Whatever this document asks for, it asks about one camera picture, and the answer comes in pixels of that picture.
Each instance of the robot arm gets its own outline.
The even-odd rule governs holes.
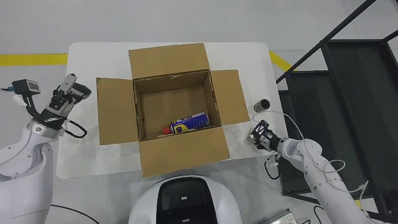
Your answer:
[[[250,133],[258,149],[276,151],[296,169],[333,224],[371,223],[366,212],[359,209],[341,177],[327,159],[322,147],[311,139],[281,139],[261,121]]]
[[[53,150],[49,143],[57,141],[64,132],[77,138],[87,133],[76,123],[84,132],[81,136],[62,128],[73,107],[91,93],[75,82],[76,76],[69,74],[53,91],[51,101],[41,114],[32,100],[32,95],[40,93],[36,82],[19,80],[8,88],[22,95],[24,101],[18,96],[14,99],[26,107],[32,119],[23,128],[19,142],[0,149],[0,223],[45,222],[53,190]],[[38,169],[32,173],[30,170],[35,167]]]

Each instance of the wd-40 can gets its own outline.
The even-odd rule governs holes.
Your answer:
[[[185,133],[188,130],[200,129],[209,126],[209,118],[204,112],[178,119],[170,123],[170,127],[163,128],[164,134]]]

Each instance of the cardboard box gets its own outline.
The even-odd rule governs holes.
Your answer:
[[[99,142],[139,142],[144,177],[229,158],[221,125],[249,121],[237,70],[210,71],[204,44],[129,50],[132,80],[97,78]],[[206,112],[210,126],[162,135]]]

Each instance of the table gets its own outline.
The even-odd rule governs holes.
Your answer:
[[[83,139],[76,139],[67,134],[60,138],[57,162],[59,178],[70,179],[141,170],[137,142],[100,146],[96,78],[131,80],[128,50],[176,44],[182,43],[75,43],[70,46],[67,74],[74,73],[78,77],[77,82],[87,86],[93,93],[76,105],[69,115],[70,119],[87,129],[88,135]],[[282,111],[266,44],[209,42],[205,43],[205,48],[211,70],[239,71],[250,117],[255,114],[254,104],[263,98],[270,101],[270,110]],[[256,116],[256,119],[261,118],[270,123],[270,128],[276,135],[287,137],[282,115],[261,113]],[[267,151],[258,151],[253,144],[247,142],[247,133],[255,125],[256,122],[251,120],[223,126],[229,159],[271,154]]]

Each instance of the floor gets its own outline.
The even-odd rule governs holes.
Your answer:
[[[264,42],[294,63],[364,0],[0,0],[0,54],[67,53],[74,42]],[[337,38],[381,38],[398,27],[393,0],[378,0]],[[398,54],[398,41],[390,43]],[[316,53],[299,69],[319,70]],[[42,109],[63,80],[66,66],[0,67],[1,86],[29,78],[45,88],[35,97]],[[282,70],[274,65],[275,75]],[[27,117],[0,94],[0,147],[16,142]],[[238,200],[244,223],[290,208],[299,223],[311,218],[312,204],[280,195],[268,178],[264,158],[224,161],[178,172],[209,175],[226,184]],[[85,212],[100,223],[127,223],[132,204],[163,177],[140,173],[61,180],[54,177],[53,203]],[[365,208],[372,210],[371,201]],[[320,213],[323,223],[327,216]],[[66,210],[51,208],[46,224],[91,223]]]

